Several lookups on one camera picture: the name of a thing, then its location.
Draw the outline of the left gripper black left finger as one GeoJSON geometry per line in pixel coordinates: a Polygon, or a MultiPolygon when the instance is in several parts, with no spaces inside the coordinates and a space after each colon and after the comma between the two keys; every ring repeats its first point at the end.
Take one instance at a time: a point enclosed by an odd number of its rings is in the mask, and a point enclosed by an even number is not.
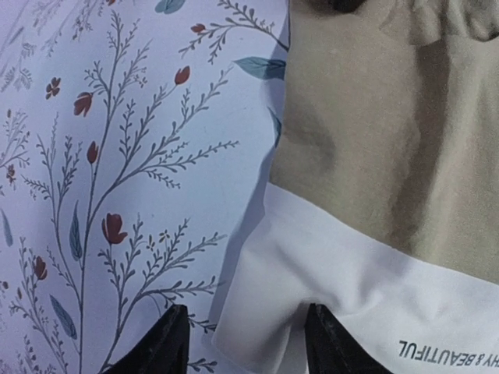
{"type": "Polygon", "coordinates": [[[186,374],[190,324],[185,305],[173,305],[139,343],[105,374],[186,374]]]}

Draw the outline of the tan beige underwear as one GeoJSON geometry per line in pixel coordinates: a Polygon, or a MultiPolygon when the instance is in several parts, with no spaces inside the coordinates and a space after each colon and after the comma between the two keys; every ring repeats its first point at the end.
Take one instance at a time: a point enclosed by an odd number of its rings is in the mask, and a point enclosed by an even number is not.
{"type": "Polygon", "coordinates": [[[309,372],[325,305],[390,373],[498,370],[498,4],[292,1],[264,215],[214,346],[309,372]]]}

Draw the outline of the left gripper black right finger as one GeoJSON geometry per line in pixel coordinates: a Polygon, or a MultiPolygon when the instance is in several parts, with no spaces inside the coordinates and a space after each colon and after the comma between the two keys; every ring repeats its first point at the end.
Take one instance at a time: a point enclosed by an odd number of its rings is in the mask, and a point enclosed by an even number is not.
{"type": "Polygon", "coordinates": [[[311,304],[304,325],[310,374],[389,374],[325,305],[311,304]]]}

